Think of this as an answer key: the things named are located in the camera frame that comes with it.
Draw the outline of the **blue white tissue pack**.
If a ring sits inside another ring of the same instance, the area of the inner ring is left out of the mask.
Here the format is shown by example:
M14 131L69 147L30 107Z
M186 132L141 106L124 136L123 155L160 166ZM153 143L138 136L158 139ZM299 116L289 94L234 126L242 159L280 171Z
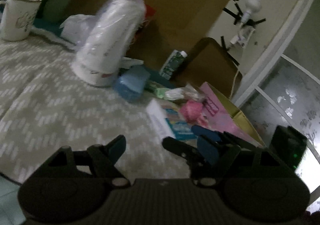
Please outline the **blue white tissue pack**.
M161 139L165 137L173 137L179 141L196 139L176 104L153 98L146 107L146 112Z

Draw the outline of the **pink knitted soft toy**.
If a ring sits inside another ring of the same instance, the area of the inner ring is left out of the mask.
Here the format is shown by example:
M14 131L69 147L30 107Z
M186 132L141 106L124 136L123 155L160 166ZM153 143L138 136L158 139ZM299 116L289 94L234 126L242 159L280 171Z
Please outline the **pink knitted soft toy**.
M180 113L187 123L209 128L209 122L206 116L203 114L203 103L194 100L188 100L184 105L181 106Z

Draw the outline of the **green cloth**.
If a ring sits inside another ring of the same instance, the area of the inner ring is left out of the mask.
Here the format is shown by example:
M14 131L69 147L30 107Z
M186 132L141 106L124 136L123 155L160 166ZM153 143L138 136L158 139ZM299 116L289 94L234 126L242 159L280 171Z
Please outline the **green cloth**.
M163 85L160 85L158 83L155 83L155 82L151 82L149 84L149 88L151 90L151 92L157 97L157 98L160 98L160 99L164 99L165 98L165 93L167 91L170 91L171 89L170 88L166 88L164 87Z

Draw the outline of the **blue plastic case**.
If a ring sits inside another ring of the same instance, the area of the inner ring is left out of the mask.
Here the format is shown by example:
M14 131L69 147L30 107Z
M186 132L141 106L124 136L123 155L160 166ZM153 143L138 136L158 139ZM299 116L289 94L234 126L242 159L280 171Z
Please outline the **blue plastic case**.
M150 73L142 66L132 66L116 80L113 88L120 97L128 102L138 100L150 78Z

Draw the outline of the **pink macaron tin box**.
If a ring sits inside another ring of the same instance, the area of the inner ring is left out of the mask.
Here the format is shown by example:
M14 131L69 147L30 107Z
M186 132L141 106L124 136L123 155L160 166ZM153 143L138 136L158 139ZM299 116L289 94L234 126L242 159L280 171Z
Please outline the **pink macaron tin box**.
M203 113L212 130L228 132L256 147L265 147L265 143L245 114L225 95L207 82L200 86L205 95Z

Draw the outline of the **cotton swab container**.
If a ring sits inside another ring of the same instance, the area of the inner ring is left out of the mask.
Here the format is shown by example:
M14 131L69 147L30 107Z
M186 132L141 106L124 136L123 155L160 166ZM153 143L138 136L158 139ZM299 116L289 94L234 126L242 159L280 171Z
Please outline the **cotton swab container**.
M195 89L188 83L185 87L174 88L166 91L164 93L164 98L169 101L193 100L202 102L205 99L205 95L199 89Z

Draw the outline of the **patterned tablecloth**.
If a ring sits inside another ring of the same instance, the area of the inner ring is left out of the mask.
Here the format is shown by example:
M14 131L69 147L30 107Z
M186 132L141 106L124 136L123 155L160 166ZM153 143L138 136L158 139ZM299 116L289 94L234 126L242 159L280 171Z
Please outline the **patterned tablecloth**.
M1 172L24 182L60 147L85 150L124 135L117 168L136 178L186 178L183 159L162 148L146 113L112 88L97 88L71 70L74 54L41 36L1 41Z

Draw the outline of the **brown tray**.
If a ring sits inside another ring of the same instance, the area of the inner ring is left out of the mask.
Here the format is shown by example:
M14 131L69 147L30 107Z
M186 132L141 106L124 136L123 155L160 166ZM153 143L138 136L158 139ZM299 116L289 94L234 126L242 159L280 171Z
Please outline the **brown tray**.
M172 74L176 85L200 87L204 82L230 98L240 85L242 74L235 59L216 40L200 39Z

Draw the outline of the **green drink carton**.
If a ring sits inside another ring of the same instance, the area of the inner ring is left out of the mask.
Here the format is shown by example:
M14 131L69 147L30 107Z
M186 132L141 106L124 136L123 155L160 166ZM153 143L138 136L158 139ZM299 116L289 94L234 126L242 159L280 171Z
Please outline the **green drink carton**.
M177 70L179 65L184 61L186 57L187 53L185 51L173 50L173 52L161 67L159 75L169 80L172 77L172 74Z

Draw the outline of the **white kettle in plastic bag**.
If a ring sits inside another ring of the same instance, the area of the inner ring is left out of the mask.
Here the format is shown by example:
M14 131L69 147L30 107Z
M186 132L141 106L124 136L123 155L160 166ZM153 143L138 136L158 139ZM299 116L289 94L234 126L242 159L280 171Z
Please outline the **white kettle in plastic bag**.
M111 86L145 13L144 0L108 0L95 15L67 18L61 38L75 45L76 76L96 87Z

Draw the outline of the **white power strip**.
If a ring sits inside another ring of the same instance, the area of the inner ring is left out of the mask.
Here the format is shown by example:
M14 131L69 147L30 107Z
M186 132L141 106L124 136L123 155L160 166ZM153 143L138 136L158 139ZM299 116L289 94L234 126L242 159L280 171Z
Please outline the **white power strip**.
M230 44L235 46L238 44L243 49L247 47L251 36L254 34L255 28L253 26L244 26L238 33L230 40Z

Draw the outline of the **red snack bag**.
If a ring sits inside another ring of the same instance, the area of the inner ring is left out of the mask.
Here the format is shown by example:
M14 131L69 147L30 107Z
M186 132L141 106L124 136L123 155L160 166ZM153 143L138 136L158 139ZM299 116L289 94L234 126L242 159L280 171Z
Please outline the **red snack bag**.
M145 7L146 7L146 12L145 12L144 20L139 25L131 44L135 44L144 35L146 29L148 28L149 24L153 21L154 16L156 14L156 10L153 7L147 4L145 5Z

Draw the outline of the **green cup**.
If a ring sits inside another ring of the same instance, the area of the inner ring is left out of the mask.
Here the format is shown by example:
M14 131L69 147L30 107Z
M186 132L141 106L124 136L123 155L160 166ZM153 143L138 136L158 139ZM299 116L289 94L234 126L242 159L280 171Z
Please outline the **green cup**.
M48 0L43 10L43 20L56 23L63 19L71 0Z

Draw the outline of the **white enamel mug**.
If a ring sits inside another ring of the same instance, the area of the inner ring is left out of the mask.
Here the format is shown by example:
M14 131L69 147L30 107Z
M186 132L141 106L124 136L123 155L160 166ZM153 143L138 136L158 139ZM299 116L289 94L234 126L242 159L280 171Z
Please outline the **white enamel mug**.
M40 0L1 0L1 38L6 41L26 39L40 7Z

